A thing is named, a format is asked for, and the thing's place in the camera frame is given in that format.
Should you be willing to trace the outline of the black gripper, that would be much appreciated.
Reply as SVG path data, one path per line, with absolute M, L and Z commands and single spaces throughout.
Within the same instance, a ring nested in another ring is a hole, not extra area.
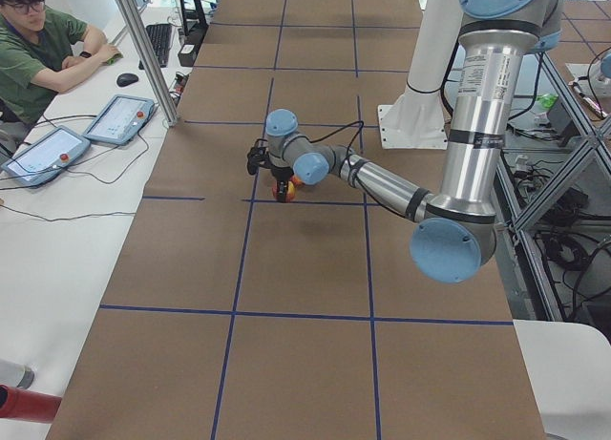
M 289 180 L 292 178 L 291 167 L 271 167 L 272 176 L 276 181 L 276 201 L 287 202 L 289 195 Z

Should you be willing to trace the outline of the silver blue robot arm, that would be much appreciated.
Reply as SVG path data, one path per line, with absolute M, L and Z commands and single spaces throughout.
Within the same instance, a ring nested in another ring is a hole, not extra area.
M 309 139 L 278 109 L 265 122 L 277 199 L 291 176 L 314 185 L 334 175 L 416 223 L 410 253 L 422 273 L 442 283 L 473 277 L 495 252 L 491 191 L 522 59 L 557 45 L 563 1 L 428 0 L 405 91 L 378 120 L 386 147 L 445 149 L 437 192 L 350 146 Z

